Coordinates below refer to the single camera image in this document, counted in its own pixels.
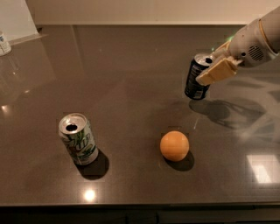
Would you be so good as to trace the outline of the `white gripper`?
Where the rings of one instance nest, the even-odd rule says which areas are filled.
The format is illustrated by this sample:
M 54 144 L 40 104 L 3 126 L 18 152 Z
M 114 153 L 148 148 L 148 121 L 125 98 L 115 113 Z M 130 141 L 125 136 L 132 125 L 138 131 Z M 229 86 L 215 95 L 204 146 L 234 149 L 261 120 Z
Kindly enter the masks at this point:
M 231 41 L 220 45 L 211 55 L 219 58 L 196 78 L 201 86 L 208 86 L 235 76 L 239 65 L 241 67 L 260 66 L 276 58 L 278 52 L 269 43 L 261 20 L 256 19 L 241 28 Z

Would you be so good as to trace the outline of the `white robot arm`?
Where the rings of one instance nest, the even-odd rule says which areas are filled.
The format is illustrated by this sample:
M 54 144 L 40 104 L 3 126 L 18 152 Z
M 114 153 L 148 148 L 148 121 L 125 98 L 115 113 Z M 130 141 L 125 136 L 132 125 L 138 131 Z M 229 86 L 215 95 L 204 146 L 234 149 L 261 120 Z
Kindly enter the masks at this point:
M 207 86 L 235 76 L 239 67 L 257 67 L 280 52 L 280 7 L 242 27 L 211 53 L 213 63 L 196 81 Z

